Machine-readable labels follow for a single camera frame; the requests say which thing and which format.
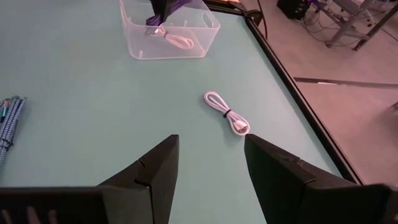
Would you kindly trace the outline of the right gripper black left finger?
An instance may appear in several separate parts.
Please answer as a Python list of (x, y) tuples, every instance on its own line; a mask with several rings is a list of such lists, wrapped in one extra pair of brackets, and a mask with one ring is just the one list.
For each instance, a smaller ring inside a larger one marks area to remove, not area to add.
[(100, 183), (108, 222), (168, 224), (178, 160), (179, 135), (172, 134)]

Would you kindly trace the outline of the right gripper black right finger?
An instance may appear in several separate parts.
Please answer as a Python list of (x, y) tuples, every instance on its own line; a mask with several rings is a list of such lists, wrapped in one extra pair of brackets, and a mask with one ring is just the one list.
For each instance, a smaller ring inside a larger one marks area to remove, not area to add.
[(249, 176), (267, 223), (372, 223), (363, 186), (254, 135), (245, 137)]

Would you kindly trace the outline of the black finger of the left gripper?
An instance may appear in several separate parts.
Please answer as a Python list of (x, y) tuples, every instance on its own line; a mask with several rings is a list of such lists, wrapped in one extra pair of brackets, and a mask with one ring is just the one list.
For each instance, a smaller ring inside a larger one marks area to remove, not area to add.
[(175, 0), (161, 0), (161, 17), (169, 17), (174, 11)]
[(159, 16), (162, 13), (162, 0), (150, 0), (154, 14)]

